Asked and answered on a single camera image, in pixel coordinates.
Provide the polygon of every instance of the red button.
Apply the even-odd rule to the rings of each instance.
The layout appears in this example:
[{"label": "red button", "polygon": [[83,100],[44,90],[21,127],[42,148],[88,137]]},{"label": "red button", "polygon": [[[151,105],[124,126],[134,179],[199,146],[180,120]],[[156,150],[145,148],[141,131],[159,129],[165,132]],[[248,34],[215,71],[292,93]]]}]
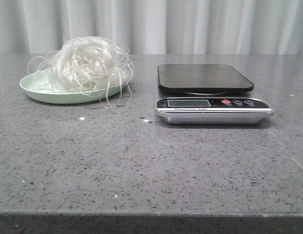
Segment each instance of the red button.
[{"label": "red button", "polygon": [[224,103],[224,104],[230,104],[231,101],[230,101],[230,100],[227,100],[227,99],[223,99],[223,100],[222,100],[222,103]]}]

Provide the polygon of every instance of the white noodles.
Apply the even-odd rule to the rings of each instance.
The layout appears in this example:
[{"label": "white noodles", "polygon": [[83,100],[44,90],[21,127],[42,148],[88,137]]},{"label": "white noodles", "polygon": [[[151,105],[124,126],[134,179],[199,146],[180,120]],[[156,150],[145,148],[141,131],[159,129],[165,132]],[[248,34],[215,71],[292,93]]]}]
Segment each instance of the white noodles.
[{"label": "white noodles", "polygon": [[82,93],[122,88],[132,79],[135,68],[128,51],[102,37],[75,38],[64,43],[59,51],[51,51],[38,71],[50,68],[49,83],[55,93]]}]

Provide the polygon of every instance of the green plate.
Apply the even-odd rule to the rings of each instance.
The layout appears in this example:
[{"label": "green plate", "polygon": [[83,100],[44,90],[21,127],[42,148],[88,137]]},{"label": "green plate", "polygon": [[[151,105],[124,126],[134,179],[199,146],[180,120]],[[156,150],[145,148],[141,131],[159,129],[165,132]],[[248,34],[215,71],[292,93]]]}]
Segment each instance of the green plate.
[{"label": "green plate", "polygon": [[[20,87],[32,99],[53,104],[76,104],[97,101],[106,97],[106,89],[95,90],[90,95],[82,93],[55,93],[49,82],[50,69],[32,73],[20,81]],[[120,92],[120,87],[110,87],[108,97]]]}]

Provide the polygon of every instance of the scale button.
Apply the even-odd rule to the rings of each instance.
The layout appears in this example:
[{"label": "scale button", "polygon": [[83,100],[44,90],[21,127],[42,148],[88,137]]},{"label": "scale button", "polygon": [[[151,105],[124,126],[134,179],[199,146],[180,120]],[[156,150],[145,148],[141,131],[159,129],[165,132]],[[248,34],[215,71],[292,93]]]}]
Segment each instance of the scale button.
[{"label": "scale button", "polygon": [[223,100],[222,100],[222,103],[224,103],[224,104],[230,104],[230,103],[231,103],[231,101],[230,101],[230,100],[228,100],[228,99],[223,99]]},{"label": "scale button", "polygon": [[235,103],[235,104],[242,104],[242,101],[235,99],[235,100],[233,100],[233,103]]},{"label": "scale button", "polygon": [[251,101],[251,100],[244,100],[243,102],[246,104],[249,104],[249,105],[253,104],[253,101]]}]

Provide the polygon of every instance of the gray countertop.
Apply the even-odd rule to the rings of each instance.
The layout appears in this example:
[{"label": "gray countertop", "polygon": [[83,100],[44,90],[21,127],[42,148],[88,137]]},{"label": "gray countertop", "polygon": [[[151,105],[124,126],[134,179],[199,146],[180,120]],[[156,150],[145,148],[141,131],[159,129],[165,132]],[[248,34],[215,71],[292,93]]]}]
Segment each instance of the gray countertop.
[{"label": "gray countertop", "polygon": [[[0,214],[303,216],[303,56],[132,55],[123,114],[30,99],[19,81],[34,56],[0,54]],[[231,65],[276,112],[166,124],[154,81],[168,63]]]}]

